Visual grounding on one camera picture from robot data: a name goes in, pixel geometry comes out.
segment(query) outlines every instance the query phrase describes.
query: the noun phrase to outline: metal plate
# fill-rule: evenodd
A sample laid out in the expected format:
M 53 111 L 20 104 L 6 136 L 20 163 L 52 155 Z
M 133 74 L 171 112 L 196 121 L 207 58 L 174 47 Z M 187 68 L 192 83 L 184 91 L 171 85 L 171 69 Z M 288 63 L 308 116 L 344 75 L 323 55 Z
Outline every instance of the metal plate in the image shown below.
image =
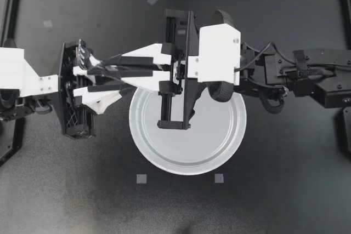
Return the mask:
M 172 101 L 172 120 L 181 121 L 183 96 Z M 246 128 L 245 103 L 233 94 L 226 103 L 214 101 L 207 89 L 195 104 L 188 130 L 157 127 L 161 98 L 137 89 L 129 110 L 129 125 L 139 151 L 155 166 L 179 175 L 209 172 L 224 164 L 238 149 Z

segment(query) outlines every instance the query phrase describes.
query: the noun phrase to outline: black rubber wheel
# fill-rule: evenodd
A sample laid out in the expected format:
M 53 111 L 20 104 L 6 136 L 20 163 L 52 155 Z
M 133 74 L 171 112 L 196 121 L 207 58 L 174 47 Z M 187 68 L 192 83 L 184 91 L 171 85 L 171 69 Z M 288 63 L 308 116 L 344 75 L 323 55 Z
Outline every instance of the black rubber wheel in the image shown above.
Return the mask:
M 233 18 L 223 10 L 216 10 L 211 17 L 211 25 L 228 24 L 234 27 Z
M 231 16 L 222 10 L 216 10 L 211 17 L 211 25 L 228 24 L 234 27 Z M 208 92 L 215 101 L 227 102 L 231 99 L 234 91 L 234 85 L 228 82 L 211 82 L 207 83 Z
M 213 82 L 207 88 L 211 98 L 219 102 L 229 101 L 234 91 L 234 85 L 229 82 Z

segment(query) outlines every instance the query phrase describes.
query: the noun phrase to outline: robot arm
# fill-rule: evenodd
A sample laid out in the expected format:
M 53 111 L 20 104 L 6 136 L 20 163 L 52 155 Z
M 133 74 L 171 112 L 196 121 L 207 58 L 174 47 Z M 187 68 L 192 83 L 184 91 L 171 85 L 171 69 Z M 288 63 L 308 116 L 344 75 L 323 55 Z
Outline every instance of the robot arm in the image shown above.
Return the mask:
M 194 105 L 208 88 L 219 102 L 233 92 L 258 97 L 279 113 L 289 90 L 311 96 L 326 108 L 351 106 L 351 51 L 299 50 L 285 56 L 274 43 L 255 50 L 241 43 L 230 16 L 216 11 L 200 29 L 193 12 L 166 11 L 166 41 L 106 60 L 95 58 L 85 42 L 63 45 L 59 73 L 40 77 L 13 42 L 0 48 L 0 118 L 5 121 L 55 108 L 63 134 L 94 135 L 94 116 L 139 87 L 162 100 L 158 127 L 189 129 Z M 273 47 L 276 53 L 267 53 Z M 265 80 L 254 78 L 263 67 Z M 183 120 L 172 121 L 172 98 L 184 93 Z

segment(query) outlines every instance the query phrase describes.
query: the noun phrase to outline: black bracket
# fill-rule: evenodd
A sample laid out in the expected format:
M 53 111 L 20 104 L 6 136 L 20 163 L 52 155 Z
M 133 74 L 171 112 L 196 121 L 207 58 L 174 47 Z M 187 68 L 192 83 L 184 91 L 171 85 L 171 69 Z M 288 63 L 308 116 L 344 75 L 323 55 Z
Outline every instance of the black bracket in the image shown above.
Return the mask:
M 351 107 L 343 110 L 344 125 L 346 131 L 346 149 L 351 153 Z
M 180 10 L 166 10 L 166 42 L 176 44 L 177 27 L 186 26 L 184 55 L 182 50 L 177 49 L 175 56 L 172 57 L 169 81 L 160 82 L 160 92 L 162 96 L 161 119 L 157 126 L 162 129 L 187 130 L 190 128 L 189 120 L 194 115 L 194 105 L 201 96 L 205 85 L 198 83 L 197 80 L 188 79 L 188 57 L 197 55 L 199 52 L 199 34 L 195 25 L 195 15 L 193 12 Z M 177 79 L 173 81 L 174 63 L 178 62 Z M 184 102 L 183 120 L 172 121 L 172 97 L 182 92 L 182 79 L 184 80 Z

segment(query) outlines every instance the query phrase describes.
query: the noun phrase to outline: black cable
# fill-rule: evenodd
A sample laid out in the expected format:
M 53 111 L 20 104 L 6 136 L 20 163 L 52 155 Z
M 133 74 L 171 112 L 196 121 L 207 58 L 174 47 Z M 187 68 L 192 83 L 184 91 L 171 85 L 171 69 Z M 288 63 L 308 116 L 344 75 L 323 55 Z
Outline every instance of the black cable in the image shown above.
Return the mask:
M 273 48 L 275 49 L 275 51 L 279 54 L 279 56 L 281 56 L 281 58 L 283 60 L 285 60 L 286 62 L 290 63 L 290 64 L 293 64 L 293 65 L 296 65 L 296 63 L 292 60 L 290 60 L 287 56 L 285 56 L 279 49 L 278 47 L 275 45 L 274 42 L 271 42 Z
M 326 63 L 313 63 L 313 64 L 308 64 L 308 66 L 334 66 L 334 67 L 342 67 L 342 68 L 349 68 L 351 69 L 351 65 L 343 65 L 343 64 L 338 64 L 335 62 L 326 62 Z
M 262 54 L 269 49 L 269 47 L 271 46 L 271 42 L 269 42 L 253 59 L 251 59 L 247 64 L 245 64 L 243 67 L 239 67 L 237 69 L 234 70 L 234 72 L 238 72 L 238 71 L 242 71 L 246 68 L 248 68 L 251 64 L 253 64 L 260 56 L 262 56 Z
M 260 50 L 255 49 L 254 47 L 250 46 L 250 45 L 247 44 L 246 42 L 244 42 L 243 45 L 246 46 L 247 48 L 249 48 L 250 50 L 253 50 L 254 52 L 257 52 L 257 53 L 260 52 Z M 275 55 L 275 54 L 274 54 L 274 53 L 266 53 L 265 55 L 267 55 L 267 56 L 273 56 L 273 55 Z
M 250 47 L 249 45 L 247 45 L 245 43 L 245 45 L 254 50 L 255 52 L 258 52 L 258 50 Z M 278 47 L 276 46 L 276 44 L 274 42 L 270 42 L 270 45 L 274 48 L 274 50 L 278 53 L 278 55 L 283 59 L 285 60 L 287 63 L 289 64 L 292 64 L 292 65 L 296 65 L 296 62 L 290 60 L 284 53 L 282 53 Z M 335 63 L 335 62 L 321 62 L 321 63 L 313 63 L 313 64 L 307 64 L 307 66 L 321 66 L 321 67 L 324 67 L 324 66 L 334 66 L 334 67 L 342 67 L 342 68 L 349 68 L 351 69 L 351 65 L 343 65 L 343 64 L 338 64 L 338 63 Z

